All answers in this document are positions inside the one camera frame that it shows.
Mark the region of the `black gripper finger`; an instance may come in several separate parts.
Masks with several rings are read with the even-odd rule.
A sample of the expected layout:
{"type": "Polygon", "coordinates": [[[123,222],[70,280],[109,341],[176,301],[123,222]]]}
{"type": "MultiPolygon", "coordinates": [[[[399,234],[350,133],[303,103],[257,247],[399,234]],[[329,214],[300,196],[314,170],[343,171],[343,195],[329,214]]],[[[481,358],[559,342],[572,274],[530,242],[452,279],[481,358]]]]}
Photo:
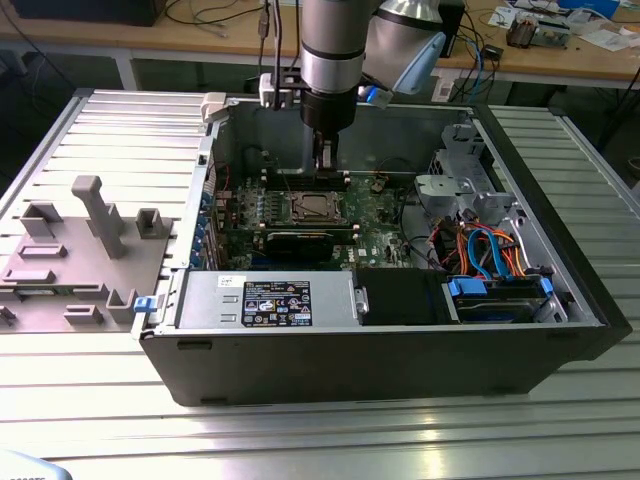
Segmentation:
{"type": "Polygon", "coordinates": [[[312,158],[317,173],[335,172],[338,168],[338,134],[313,131],[312,158]]]}

